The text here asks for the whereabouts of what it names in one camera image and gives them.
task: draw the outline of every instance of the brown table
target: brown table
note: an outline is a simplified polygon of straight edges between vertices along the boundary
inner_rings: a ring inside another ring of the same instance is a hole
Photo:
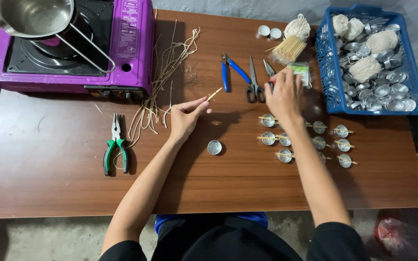
[[[170,44],[175,19],[179,20],[175,42],[187,39],[193,28],[200,27],[203,33],[197,41],[198,51],[183,65],[192,65],[197,84],[184,84],[189,75],[178,69],[171,79],[174,104],[200,98],[222,86],[222,52],[247,72],[252,55],[258,83],[268,80],[262,61],[268,52],[264,51],[279,42],[257,39],[255,33],[261,24],[284,28],[285,23],[159,10],[156,39],[161,33],[161,52]],[[349,137],[356,149],[348,154],[358,166],[343,169],[335,159],[340,154],[336,148],[323,150],[334,158],[328,160],[327,167],[346,206],[418,207],[418,159],[407,118],[327,115],[312,40],[299,60],[309,62],[316,89],[306,92],[305,119],[321,120],[330,127],[344,124],[356,132]],[[272,65],[277,71],[282,68]],[[214,113],[201,117],[179,152],[155,213],[308,209],[295,164],[281,163],[274,155],[282,146],[266,146],[255,139],[268,130],[257,118],[269,111],[267,106],[247,103],[244,80],[234,70],[230,78],[232,92],[219,92],[211,103]],[[158,101],[164,109],[169,104],[169,85],[170,80]],[[124,114],[122,129],[126,126],[129,130],[137,109],[137,105],[86,95],[29,97],[2,91],[0,218],[112,215],[170,133],[160,123],[159,135],[142,131],[140,141],[130,150],[131,175],[117,170],[114,177],[104,176],[102,157],[111,138],[111,115]],[[278,127],[272,131],[283,132]],[[321,136],[333,143],[332,134]],[[206,150],[213,139],[224,144],[220,156]]]

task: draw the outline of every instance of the person's left hand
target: person's left hand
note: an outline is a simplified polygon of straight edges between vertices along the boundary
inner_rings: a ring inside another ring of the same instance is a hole
[[[207,97],[198,100],[175,104],[171,108],[171,138],[179,141],[186,141],[196,126],[199,116],[209,106],[206,101]]]

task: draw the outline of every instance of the ball of cotton string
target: ball of cotton string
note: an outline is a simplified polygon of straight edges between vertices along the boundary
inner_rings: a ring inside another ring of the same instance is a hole
[[[343,15],[335,15],[332,18],[333,21],[333,30],[335,31],[335,36],[343,36],[345,35],[346,31],[349,28],[349,20],[348,18]]]
[[[360,83],[366,82],[372,76],[380,73],[381,65],[372,56],[367,56],[357,61],[349,68],[349,73]]]
[[[394,49],[398,45],[399,38],[392,30],[374,33],[367,39],[367,45],[372,53],[380,53],[386,49]]]
[[[351,19],[348,27],[349,28],[343,37],[350,41],[356,39],[356,37],[364,30],[364,24],[357,18]]]
[[[283,36],[288,38],[290,35],[295,35],[301,41],[305,42],[306,39],[309,37],[309,33],[311,32],[311,26],[307,23],[307,20],[304,18],[302,14],[298,15],[298,19],[291,21],[285,31],[283,32]]]

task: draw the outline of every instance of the gray wall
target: gray wall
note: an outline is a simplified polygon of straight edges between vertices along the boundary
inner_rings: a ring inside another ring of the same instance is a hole
[[[418,63],[418,0],[153,0],[159,9],[290,22],[303,14],[319,25],[328,6],[375,4],[404,15]]]

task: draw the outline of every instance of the green handled pliers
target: green handled pliers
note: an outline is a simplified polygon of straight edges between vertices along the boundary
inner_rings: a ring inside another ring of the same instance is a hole
[[[128,153],[125,145],[125,140],[120,139],[120,124],[119,114],[114,113],[114,119],[112,122],[112,140],[107,142],[107,151],[104,153],[103,167],[104,175],[109,176],[109,170],[111,169],[109,162],[111,159],[112,149],[115,145],[119,145],[120,151],[122,151],[122,157],[124,158],[124,174],[128,172]]]

